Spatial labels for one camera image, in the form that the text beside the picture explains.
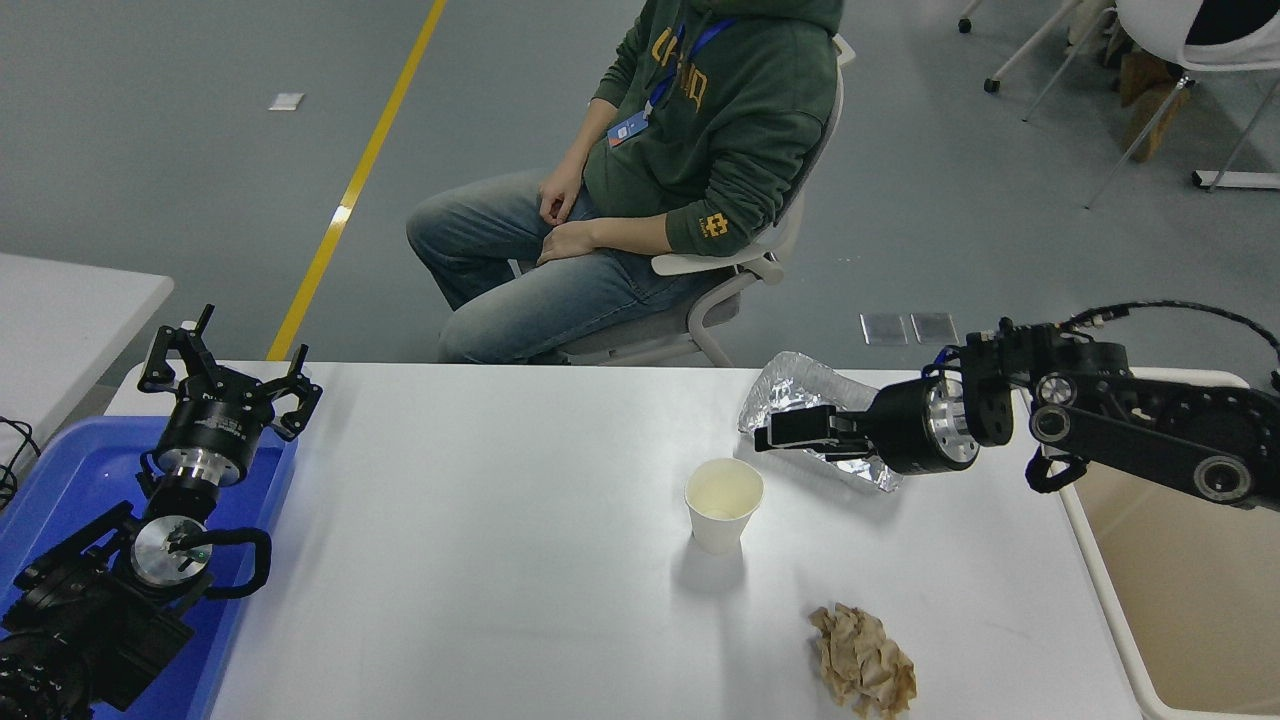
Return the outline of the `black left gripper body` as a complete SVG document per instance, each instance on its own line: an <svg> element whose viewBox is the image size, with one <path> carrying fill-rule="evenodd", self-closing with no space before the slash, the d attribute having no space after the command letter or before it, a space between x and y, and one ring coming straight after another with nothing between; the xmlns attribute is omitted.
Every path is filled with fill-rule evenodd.
<svg viewBox="0 0 1280 720"><path fill-rule="evenodd" d="M238 395L229 400L205 392L175 392L175 407L157 442L160 468L192 466L214 454L234 468L251 465L268 424L268 402Z"/></svg>

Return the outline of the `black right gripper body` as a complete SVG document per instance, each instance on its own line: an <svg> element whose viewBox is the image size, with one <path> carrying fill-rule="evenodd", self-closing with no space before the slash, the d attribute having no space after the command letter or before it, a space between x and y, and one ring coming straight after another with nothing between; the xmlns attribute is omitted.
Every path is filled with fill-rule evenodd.
<svg viewBox="0 0 1280 720"><path fill-rule="evenodd" d="M876 455L900 475L923 475L948 470L948 457L940 448L929 425L931 396L938 377L886 386L867 410L867 436Z"/></svg>

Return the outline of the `person's right hand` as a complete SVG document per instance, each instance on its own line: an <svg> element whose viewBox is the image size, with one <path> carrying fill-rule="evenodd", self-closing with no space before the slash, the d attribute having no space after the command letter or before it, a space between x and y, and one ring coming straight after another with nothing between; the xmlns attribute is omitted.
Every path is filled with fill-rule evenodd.
<svg viewBox="0 0 1280 720"><path fill-rule="evenodd" d="M539 217L556 227L568 220L570 213L582 187L582 168L562 163L547 174L538 186Z"/></svg>

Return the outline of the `person's left hand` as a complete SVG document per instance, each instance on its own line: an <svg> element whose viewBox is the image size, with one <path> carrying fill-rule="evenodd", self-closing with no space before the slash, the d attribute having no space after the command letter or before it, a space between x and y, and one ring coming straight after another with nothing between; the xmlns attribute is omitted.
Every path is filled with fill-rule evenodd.
<svg viewBox="0 0 1280 720"><path fill-rule="evenodd" d="M554 227L543 240L535 265L543 266L556 260L580 258L595 251L599 246L598 229L596 219L566 222Z"/></svg>

